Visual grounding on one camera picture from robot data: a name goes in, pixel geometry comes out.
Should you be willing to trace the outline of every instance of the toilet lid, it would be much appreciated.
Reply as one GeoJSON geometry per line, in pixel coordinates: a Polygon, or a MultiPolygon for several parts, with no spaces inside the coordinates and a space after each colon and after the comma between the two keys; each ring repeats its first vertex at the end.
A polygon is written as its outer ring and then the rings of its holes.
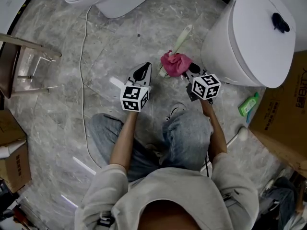
{"type": "Polygon", "coordinates": [[[256,82],[276,88],[285,80],[295,47],[295,21],[280,0],[237,0],[229,20],[229,38],[242,69],[256,82]],[[274,30],[273,13],[290,32],[274,30]]]}

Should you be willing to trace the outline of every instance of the black and white cube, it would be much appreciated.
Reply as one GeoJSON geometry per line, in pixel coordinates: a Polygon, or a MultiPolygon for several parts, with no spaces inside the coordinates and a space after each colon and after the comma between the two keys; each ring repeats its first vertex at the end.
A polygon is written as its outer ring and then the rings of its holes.
{"type": "Polygon", "coordinates": [[[203,100],[216,97],[221,82],[214,74],[196,77],[193,79],[192,92],[203,100]]]}
{"type": "Polygon", "coordinates": [[[149,88],[124,85],[120,91],[123,110],[140,112],[149,98],[149,88]]]}

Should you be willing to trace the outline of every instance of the gray marble tile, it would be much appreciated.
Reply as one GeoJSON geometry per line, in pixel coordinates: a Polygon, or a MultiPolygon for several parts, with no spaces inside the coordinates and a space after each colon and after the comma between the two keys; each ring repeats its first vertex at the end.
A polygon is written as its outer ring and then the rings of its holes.
{"type": "MultiPolygon", "coordinates": [[[[153,64],[150,100],[138,117],[136,137],[144,145],[160,142],[161,127],[172,105],[182,102],[189,110],[201,111],[200,103],[191,102],[186,94],[186,80],[158,76],[160,58],[192,24],[191,34],[179,52],[205,65],[201,61],[202,42],[224,8],[220,0],[147,0],[117,19],[108,19],[95,6],[91,8],[82,58],[84,118],[88,149],[100,166],[106,163],[87,128],[89,119],[96,113],[107,113],[122,121],[126,117],[119,101],[120,89],[110,79],[124,82],[134,66],[146,61],[153,64]]],[[[16,36],[63,54],[56,62],[41,61],[32,82],[17,82],[19,89],[49,87],[50,94],[6,101],[28,135],[32,181],[20,191],[21,199],[42,219],[43,223],[32,214],[42,229],[44,224],[55,230],[73,229],[75,207],[63,196],[78,205],[93,178],[74,157],[92,170],[98,169],[86,147],[79,76],[87,10],[72,7],[64,0],[32,0],[14,30],[16,36]]],[[[33,73],[41,57],[27,55],[20,74],[33,73]]],[[[222,85],[213,108],[227,141],[240,126],[247,126],[237,108],[255,92],[262,96],[264,89],[222,85]]],[[[247,141],[236,140],[229,153],[259,190],[282,167],[251,133],[247,141]]]]}

